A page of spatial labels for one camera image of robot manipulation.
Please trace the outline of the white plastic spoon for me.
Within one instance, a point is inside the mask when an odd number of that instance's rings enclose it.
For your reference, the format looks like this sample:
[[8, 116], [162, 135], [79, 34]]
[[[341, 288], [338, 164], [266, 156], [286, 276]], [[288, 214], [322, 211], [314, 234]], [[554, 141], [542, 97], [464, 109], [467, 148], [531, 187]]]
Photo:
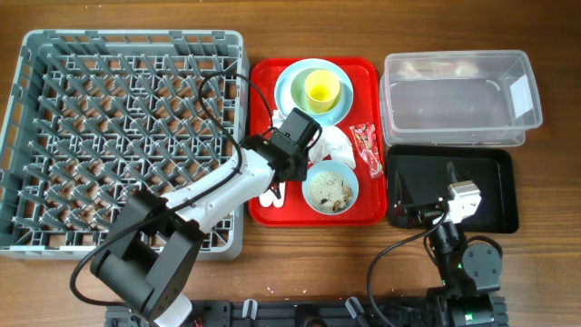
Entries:
[[271, 190], [268, 190], [259, 196], [259, 202], [260, 202], [260, 205], [262, 207], [271, 206], [275, 199], [276, 199], [276, 196]]

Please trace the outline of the large light blue plate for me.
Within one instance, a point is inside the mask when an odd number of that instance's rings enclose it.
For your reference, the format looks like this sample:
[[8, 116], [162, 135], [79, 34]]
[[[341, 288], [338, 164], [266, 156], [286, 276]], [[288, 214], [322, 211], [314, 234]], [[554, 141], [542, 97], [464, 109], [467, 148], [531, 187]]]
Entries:
[[353, 85], [347, 74], [336, 64], [323, 59], [303, 59], [285, 68], [279, 75], [274, 88], [274, 98], [278, 110], [287, 116], [293, 108], [299, 108], [291, 97], [291, 83], [296, 75], [308, 68], [322, 68], [336, 74], [342, 85], [342, 92], [336, 105], [325, 114], [306, 114], [312, 116], [322, 127], [340, 123], [350, 112], [354, 101]]

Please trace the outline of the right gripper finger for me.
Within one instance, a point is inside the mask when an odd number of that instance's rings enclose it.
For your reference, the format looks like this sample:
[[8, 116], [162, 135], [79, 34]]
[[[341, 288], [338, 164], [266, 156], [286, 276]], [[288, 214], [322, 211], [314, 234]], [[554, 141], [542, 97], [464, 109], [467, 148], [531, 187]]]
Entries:
[[405, 183], [405, 179], [402, 177], [399, 171], [395, 173], [395, 204], [406, 205], [409, 201], [409, 192]]
[[458, 171], [458, 169], [456, 168], [452, 161], [447, 162], [446, 168], [450, 184], [461, 183], [464, 181], [464, 177]]

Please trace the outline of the yellow plastic cup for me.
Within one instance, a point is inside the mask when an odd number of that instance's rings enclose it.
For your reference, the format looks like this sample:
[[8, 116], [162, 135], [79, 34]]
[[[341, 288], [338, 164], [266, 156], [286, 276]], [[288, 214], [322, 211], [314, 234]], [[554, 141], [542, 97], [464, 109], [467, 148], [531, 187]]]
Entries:
[[307, 75], [304, 90], [311, 111], [326, 113], [340, 94], [340, 79], [329, 70], [314, 70]]

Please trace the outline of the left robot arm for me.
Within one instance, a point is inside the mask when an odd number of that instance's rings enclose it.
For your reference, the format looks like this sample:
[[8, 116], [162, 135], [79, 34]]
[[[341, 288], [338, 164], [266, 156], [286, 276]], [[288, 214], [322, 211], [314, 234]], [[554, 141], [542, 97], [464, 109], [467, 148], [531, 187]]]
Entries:
[[179, 326], [192, 311], [183, 295], [202, 243], [228, 213], [273, 185], [302, 181], [320, 130], [274, 128], [235, 146], [218, 169], [182, 189], [133, 195], [105, 241], [85, 258], [91, 273], [155, 326]]

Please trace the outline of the red plastic tray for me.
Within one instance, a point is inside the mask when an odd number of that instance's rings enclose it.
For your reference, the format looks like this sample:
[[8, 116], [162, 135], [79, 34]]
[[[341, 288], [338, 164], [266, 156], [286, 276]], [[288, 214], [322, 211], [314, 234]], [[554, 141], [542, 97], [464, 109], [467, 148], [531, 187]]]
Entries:
[[[259, 62], [251, 69], [251, 80], [264, 93], [271, 110], [278, 110], [274, 88], [282, 71], [298, 62], [296, 58], [274, 58]], [[379, 153], [384, 150], [379, 106], [378, 72], [373, 64], [361, 57], [328, 57], [350, 78], [353, 85], [354, 101], [348, 115], [338, 124], [349, 138], [350, 127], [355, 124], [373, 123], [379, 144]], [[262, 207], [257, 198], [249, 200], [249, 212], [258, 223], [270, 227], [300, 226], [362, 226], [379, 223], [388, 210], [387, 179], [382, 176], [372, 179], [368, 166], [359, 154], [355, 155], [354, 173], [359, 181], [357, 201], [345, 213], [325, 215], [317, 213], [305, 202], [300, 182], [286, 184], [285, 202], [281, 208]]]

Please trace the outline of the rice food leftovers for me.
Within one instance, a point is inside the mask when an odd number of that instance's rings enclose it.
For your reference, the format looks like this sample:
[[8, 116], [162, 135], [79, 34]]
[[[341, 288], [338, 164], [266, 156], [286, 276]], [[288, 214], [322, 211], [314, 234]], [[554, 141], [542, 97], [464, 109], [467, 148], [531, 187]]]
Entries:
[[337, 173], [315, 174], [307, 187], [307, 201], [321, 213], [340, 213], [347, 209], [353, 198], [348, 182]]

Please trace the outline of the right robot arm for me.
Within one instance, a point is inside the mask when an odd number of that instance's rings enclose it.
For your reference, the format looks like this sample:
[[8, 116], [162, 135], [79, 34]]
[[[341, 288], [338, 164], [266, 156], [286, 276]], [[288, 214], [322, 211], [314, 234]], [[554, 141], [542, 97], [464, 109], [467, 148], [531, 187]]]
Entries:
[[507, 326], [506, 300], [500, 289], [503, 251], [494, 240], [468, 238], [462, 222], [482, 200], [472, 181], [455, 181], [434, 203], [415, 204], [401, 173], [395, 173], [395, 214], [422, 239], [442, 285], [428, 290], [427, 302], [437, 326]]

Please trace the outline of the clear plastic bin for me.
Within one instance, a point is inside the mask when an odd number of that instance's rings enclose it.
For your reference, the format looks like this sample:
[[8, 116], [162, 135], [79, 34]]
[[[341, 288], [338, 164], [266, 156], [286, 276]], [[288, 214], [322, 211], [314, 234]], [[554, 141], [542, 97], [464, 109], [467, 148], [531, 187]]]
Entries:
[[543, 123], [520, 50], [390, 54], [379, 87], [387, 145], [520, 146]]

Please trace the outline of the red snack wrapper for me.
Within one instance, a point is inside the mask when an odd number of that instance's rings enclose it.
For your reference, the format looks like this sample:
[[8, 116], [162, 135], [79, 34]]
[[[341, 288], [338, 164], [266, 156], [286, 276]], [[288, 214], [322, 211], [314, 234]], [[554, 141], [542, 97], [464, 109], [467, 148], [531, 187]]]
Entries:
[[373, 123], [355, 124], [350, 127], [350, 132], [359, 156], [368, 166], [369, 176], [372, 179], [382, 177], [384, 171], [379, 157], [375, 125]]

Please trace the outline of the small light blue bowl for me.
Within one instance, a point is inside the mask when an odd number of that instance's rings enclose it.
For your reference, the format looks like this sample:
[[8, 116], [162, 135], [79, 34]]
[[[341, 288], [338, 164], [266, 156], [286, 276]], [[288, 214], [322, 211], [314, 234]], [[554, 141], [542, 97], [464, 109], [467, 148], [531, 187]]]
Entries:
[[325, 160], [312, 165], [301, 186], [308, 206], [325, 215], [347, 212], [357, 201], [359, 181], [346, 164]]

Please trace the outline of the black plastic tray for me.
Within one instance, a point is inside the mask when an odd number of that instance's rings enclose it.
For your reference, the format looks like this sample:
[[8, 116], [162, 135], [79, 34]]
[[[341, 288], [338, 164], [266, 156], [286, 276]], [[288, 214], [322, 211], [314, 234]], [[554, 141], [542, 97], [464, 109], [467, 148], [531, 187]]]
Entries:
[[466, 232], [514, 233], [518, 230], [517, 194], [512, 158], [495, 148], [443, 147], [398, 144], [387, 154], [389, 223], [396, 206], [395, 173], [405, 179], [407, 204], [436, 203], [449, 197], [447, 162], [452, 161], [464, 177], [473, 181], [482, 200], [474, 215], [464, 219]]

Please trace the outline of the white napkin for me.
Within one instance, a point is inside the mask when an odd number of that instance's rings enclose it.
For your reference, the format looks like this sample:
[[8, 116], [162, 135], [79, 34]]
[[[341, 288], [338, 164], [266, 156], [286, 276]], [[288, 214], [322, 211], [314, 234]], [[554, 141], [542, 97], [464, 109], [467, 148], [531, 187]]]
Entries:
[[326, 157], [346, 164], [351, 170], [356, 168], [353, 145], [349, 137], [336, 126], [322, 128], [320, 139], [309, 149], [309, 162], [316, 164]]

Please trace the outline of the grey dishwasher rack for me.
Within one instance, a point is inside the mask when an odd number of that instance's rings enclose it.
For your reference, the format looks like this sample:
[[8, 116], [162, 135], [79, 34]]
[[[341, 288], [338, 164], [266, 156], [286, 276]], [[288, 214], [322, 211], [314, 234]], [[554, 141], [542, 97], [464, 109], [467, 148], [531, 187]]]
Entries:
[[249, 60], [228, 30], [34, 30], [1, 130], [1, 253], [77, 260], [139, 190], [226, 163], [245, 133]]

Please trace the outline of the white plastic fork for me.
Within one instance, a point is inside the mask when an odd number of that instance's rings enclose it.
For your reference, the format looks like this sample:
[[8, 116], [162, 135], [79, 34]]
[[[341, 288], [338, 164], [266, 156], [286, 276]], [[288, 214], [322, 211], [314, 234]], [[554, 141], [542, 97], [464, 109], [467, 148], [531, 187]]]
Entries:
[[272, 205], [281, 208], [285, 202], [286, 183], [279, 183], [274, 189], [274, 199]]

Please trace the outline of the light green bowl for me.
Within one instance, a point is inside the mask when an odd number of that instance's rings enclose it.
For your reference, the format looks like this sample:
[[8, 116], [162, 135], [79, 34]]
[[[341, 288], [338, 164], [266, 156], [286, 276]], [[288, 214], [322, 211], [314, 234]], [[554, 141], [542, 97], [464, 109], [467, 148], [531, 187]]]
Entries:
[[[305, 79], [309, 73], [311, 73], [314, 70], [318, 70], [318, 69], [322, 69], [322, 68], [308, 68], [308, 69], [305, 69], [305, 70], [299, 72], [296, 75], [296, 77], [293, 79], [293, 81], [291, 83], [291, 87], [290, 87], [290, 94], [291, 94], [293, 101], [296, 103], [296, 105], [301, 110], [307, 112], [308, 114], [317, 114], [317, 113], [312, 112], [308, 106], [307, 95], [306, 95], [305, 90], [304, 90], [304, 82], [305, 82]], [[333, 103], [330, 110], [339, 101], [339, 99], [341, 97], [341, 92], [342, 92], [342, 85], [341, 85], [340, 94], [337, 97], [337, 99], [335, 100], [335, 102]]]

